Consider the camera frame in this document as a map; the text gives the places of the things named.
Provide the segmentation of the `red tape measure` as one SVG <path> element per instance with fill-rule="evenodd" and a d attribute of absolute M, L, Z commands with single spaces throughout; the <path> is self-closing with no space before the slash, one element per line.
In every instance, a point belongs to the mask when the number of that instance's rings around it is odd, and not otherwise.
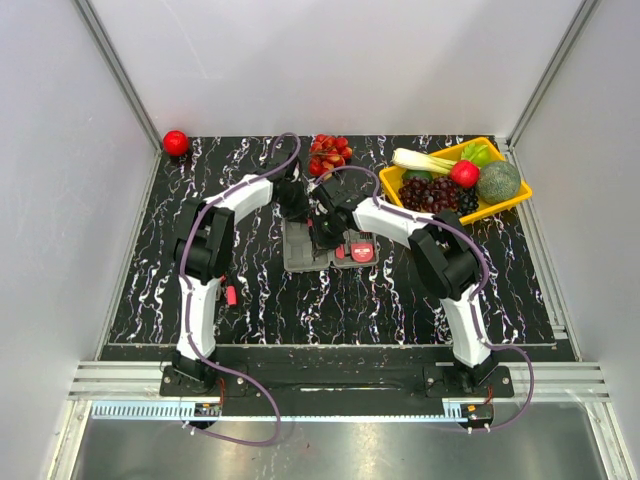
<path fill-rule="evenodd" d="M 376 248 L 370 242 L 356 242 L 350 245 L 350 256 L 359 264 L 369 264 L 376 261 Z"/>

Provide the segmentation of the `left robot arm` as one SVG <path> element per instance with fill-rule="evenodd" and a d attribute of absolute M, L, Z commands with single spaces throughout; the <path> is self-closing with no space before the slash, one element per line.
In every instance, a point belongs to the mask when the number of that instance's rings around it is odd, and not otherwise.
<path fill-rule="evenodd" d="M 237 223 L 265 206 L 279 206 L 287 221 L 305 224 L 309 206 L 300 177 L 300 147 L 273 148 L 266 165 L 206 199 L 187 202 L 176 227 L 172 257 L 181 289 L 181 327 L 173 371 L 193 394 L 213 390 L 218 291 L 232 260 Z"/>

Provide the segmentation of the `grey plastic tool case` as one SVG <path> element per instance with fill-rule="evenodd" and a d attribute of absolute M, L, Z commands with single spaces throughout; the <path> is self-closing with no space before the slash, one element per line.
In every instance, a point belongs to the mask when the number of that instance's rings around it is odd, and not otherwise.
<path fill-rule="evenodd" d="M 320 271 L 329 268 L 355 269 L 375 265 L 379 260 L 376 236 L 371 232 L 348 230 L 345 233 L 345 258 L 335 256 L 335 250 L 317 250 L 311 238 L 311 223 L 282 221 L 284 269 L 291 273 Z M 376 261 L 359 264 L 351 259 L 350 245 L 356 242 L 370 242 L 376 248 Z"/>

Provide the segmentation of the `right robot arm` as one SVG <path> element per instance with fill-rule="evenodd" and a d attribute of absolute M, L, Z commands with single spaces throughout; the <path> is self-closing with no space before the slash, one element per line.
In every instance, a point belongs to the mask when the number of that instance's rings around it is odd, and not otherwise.
<path fill-rule="evenodd" d="M 491 381 L 498 367 L 482 322 L 479 293 L 488 277 L 482 252 L 456 215 L 412 213 L 377 195 L 338 191 L 334 179 L 312 187 L 312 217 L 317 245 L 333 247 L 347 230 L 385 237 L 411 251 L 427 294 L 440 300 L 453 341 L 454 366 L 444 374 L 462 393 L 494 394 Z"/>

